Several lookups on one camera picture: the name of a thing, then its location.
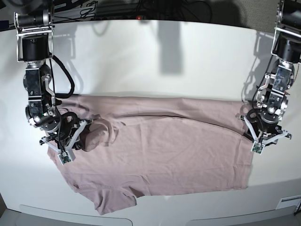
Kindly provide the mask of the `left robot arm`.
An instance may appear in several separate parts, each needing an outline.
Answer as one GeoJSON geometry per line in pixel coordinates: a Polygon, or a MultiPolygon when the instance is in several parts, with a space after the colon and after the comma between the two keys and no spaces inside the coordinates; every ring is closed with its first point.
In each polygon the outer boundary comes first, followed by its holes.
{"type": "Polygon", "coordinates": [[[279,123],[288,106],[288,90],[296,80],[295,66],[301,62],[301,4],[296,0],[281,0],[277,6],[271,57],[276,61],[268,63],[252,108],[240,117],[253,139],[251,151],[259,154],[279,139],[292,137],[279,123]]]}

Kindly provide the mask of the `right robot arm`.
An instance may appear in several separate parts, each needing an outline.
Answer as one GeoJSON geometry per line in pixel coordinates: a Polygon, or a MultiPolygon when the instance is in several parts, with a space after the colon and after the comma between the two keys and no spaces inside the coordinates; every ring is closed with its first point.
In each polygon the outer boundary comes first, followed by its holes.
{"type": "Polygon", "coordinates": [[[14,25],[17,38],[17,60],[27,64],[23,78],[28,93],[28,105],[25,109],[29,124],[46,133],[40,144],[53,149],[61,164],[75,160],[73,150],[83,145],[81,133],[92,123],[81,120],[76,113],[67,111],[61,114],[58,106],[61,99],[67,99],[74,93],[75,84],[63,63],[53,54],[53,14],[51,0],[7,0],[5,2],[14,11],[14,25]],[[52,65],[54,60],[67,76],[71,89],[67,94],[57,94],[52,65]]]}

